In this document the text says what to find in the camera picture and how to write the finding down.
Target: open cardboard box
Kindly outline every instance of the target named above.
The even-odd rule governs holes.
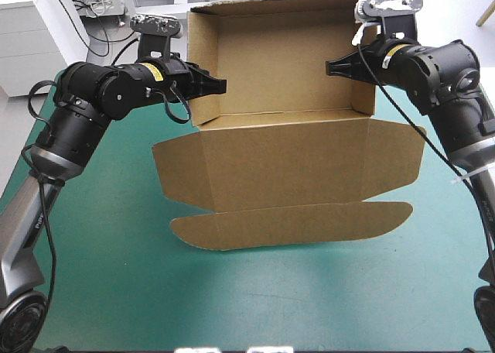
[[[189,61],[227,79],[191,101],[197,133],[153,147],[167,197],[213,211],[173,231],[201,248],[342,241],[387,233],[405,202],[362,202],[412,183],[424,142],[370,119],[374,86],[328,77],[354,50],[357,0],[218,2],[189,14]]]

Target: cardboard lid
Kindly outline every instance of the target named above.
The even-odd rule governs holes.
[[[424,141],[369,118],[206,129],[153,147],[167,197],[216,212],[348,203],[412,183]]]
[[[355,50],[357,0],[218,2],[188,17],[188,60],[227,79],[193,99],[193,124],[225,115],[352,109],[374,113],[374,86],[330,77],[325,61]]]
[[[230,15],[262,15],[281,14],[284,12],[321,11],[330,9],[352,9],[357,0],[249,0],[219,1],[191,9],[203,14]]]
[[[411,212],[405,202],[316,204],[178,218],[171,227],[190,245],[233,250],[377,237],[398,227]]]

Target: green tabletop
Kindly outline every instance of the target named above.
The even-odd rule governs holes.
[[[433,135],[406,97],[392,94]],[[43,114],[52,110],[47,101]],[[381,95],[377,118],[400,121]],[[170,231],[172,218],[202,211],[163,196],[151,152],[196,131],[168,120],[162,105],[135,110],[111,125],[84,174],[68,182],[51,215],[58,277],[37,348],[487,348],[473,309],[486,259],[480,220],[431,150],[415,183],[374,198],[414,206],[391,233],[210,252]],[[0,209],[27,171],[19,162]],[[44,236],[36,254],[49,275]]]

